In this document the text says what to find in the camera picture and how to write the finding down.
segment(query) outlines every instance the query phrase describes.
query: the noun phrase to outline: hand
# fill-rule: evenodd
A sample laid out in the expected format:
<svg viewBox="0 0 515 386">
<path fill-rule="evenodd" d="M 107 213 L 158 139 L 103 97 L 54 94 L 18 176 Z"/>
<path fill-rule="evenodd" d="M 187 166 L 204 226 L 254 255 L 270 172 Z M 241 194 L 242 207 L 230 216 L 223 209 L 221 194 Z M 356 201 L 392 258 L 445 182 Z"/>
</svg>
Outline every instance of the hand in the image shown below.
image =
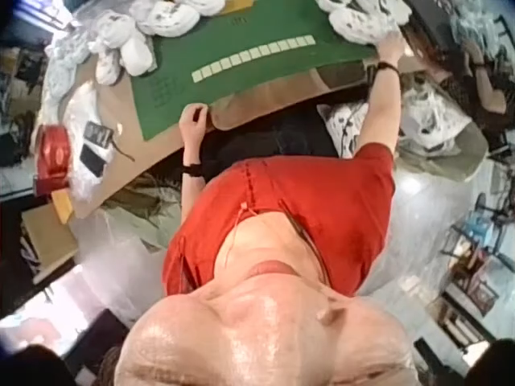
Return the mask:
<svg viewBox="0 0 515 386">
<path fill-rule="evenodd" d="M 198 154 L 207 129 L 208 106 L 192 103 L 186 106 L 179 119 L 180 135 L 184 142 L 184 153 Z"/>
<path fill-rule="evenodd" d="M 404 55 L 405 48 L 406 41 L 402 34 L 400 32 L 389 32 L 377 45 L 379 60 L 397 67 L 399 60 Z"/>
</svg>

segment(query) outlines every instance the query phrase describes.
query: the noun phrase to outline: green mat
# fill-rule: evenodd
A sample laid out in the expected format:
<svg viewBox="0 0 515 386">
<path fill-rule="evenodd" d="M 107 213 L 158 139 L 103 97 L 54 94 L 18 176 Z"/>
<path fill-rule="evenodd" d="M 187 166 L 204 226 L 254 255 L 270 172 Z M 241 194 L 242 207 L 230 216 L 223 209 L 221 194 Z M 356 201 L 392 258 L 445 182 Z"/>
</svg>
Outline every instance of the green mat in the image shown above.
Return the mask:
<svg viewBox="0 0 515 386">
<path fill-rule="evenodd" d="M 132 78 L 145 140 L 179 121 L 188 103 L 211 104 L 281 76 L 373 55 L 339 37 L 315 0 L 256 0 L 246 10 L 203 18 L 178 39 L 155 38 L 154 49 L 158 69 Z"/>
</svg>

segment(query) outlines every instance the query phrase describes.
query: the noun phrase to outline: wristwatch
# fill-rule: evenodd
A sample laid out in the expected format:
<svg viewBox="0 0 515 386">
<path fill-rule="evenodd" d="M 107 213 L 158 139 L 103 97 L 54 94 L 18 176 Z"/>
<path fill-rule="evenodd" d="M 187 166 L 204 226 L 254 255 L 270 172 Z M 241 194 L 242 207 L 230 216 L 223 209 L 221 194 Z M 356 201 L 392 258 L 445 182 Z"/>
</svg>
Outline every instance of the wristwatch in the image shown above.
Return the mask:
<svg viewBox="0 0 515 386">
<path fill-rule="evenodd" d="M 204 173 L 202 172 L 202 165 L 199 163 L 193 163 L 188 166 L 183 165 L 183 173 L 190 175 L 191 177 L 204 177 Z"/>
</svg>

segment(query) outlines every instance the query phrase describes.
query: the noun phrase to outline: black wristband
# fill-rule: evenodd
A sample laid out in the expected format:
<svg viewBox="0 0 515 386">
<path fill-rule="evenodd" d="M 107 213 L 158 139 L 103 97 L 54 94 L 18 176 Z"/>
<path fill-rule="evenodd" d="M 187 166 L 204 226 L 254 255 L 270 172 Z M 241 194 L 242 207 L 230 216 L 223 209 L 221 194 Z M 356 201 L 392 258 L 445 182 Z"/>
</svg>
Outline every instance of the black wristband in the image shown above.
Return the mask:
<svg viewBox="0 0 515 386">
<path fill-rule="evenodd" d="M 183 173 L 190 175 L 191 177 L 204 177 L 204 173 L 202 172 L 202 165 L 200 164 L 183 166 Z"/>
<path fill-rule="evenodd" d="M 397 73 L 397 75 L 401 77 L 401 73 L 399 72 L 398 68 L 388 62 L 379 62 L 377 64 L 377 71 L 379 72 L 381 70 L 394 70 Z"/>
</svg>

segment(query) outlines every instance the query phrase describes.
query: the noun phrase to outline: red t-shirt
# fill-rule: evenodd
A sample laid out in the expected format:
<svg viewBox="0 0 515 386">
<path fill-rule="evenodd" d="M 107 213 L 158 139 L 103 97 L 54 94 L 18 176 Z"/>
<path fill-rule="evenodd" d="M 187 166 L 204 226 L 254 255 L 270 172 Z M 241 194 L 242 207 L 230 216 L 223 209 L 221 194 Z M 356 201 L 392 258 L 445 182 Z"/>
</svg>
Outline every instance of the red t-shirt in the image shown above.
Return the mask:
<svg viewBox="0 0 515 386">
<path fill-rule="evenodd" d="M 246 205 L 256 213 L 289 214 L 318 249 L 331 287 L 352 296 L 385 243 L 392 170 L 391 152 L 377 143 L 352 160 L 277 156 L 237 163 L 206 186 L 172 239 L 163 267 L 167 294 L 213 279 L 225 237 L 252 216 L 240 213 Z"/>
</svg>

